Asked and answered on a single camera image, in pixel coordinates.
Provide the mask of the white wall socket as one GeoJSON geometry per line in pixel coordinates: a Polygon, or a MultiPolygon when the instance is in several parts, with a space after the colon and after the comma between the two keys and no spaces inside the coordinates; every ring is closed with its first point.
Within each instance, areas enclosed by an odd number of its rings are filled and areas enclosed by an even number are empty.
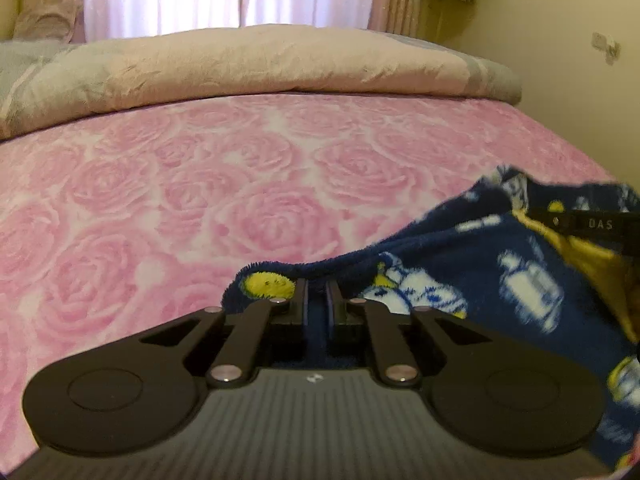
{"type": "Polygon", "coordinates": [[[605,62],[613,65],[620,58],[620,43],[610,36],[594,32],[591,37],[591,45],[604,54],[605,62]]]}

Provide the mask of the pink rose pattern bed blanket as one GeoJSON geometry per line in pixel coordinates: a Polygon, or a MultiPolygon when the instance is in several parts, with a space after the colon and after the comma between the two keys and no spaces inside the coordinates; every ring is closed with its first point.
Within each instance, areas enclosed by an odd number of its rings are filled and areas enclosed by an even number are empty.
{"type": "Polygon", "coordinates": [[[499,165],[608,172],[497,101],[229,96],[96,116],[1,147],[1,468],[49,363],[216,306],[243,266],[388,237],[499,165]]]}

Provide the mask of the beige and grey folded duvet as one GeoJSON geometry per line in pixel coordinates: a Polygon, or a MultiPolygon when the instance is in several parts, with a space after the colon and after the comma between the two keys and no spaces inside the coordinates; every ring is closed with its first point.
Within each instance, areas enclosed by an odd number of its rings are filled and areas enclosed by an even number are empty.
{"type": "Polygon", "coordinates": [[[383,93],[516,105],[520,77],[439,44],[356,28],[258,25],[1,46],[1,137],[73,120],[216,96],[383,93]]]}

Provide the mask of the navy cartoon fleece pajama pants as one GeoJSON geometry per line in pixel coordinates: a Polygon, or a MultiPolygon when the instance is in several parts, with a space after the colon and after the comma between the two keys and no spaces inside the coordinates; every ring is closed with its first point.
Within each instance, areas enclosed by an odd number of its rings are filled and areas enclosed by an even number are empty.
{"type": "Polygon", "coordinates": [[[606,409],[592,452],[625,471],[639,460],[639,259],[604,240],[563,235],[532,210],[639,213],[623,183],[543,184],[500,167],[399,232],[311,263],[262,257],[224,291],[230,313],[291,297],[297,280],[381,301],[393,313],[422,307],[536,344],[590,368],[606,409]]]}

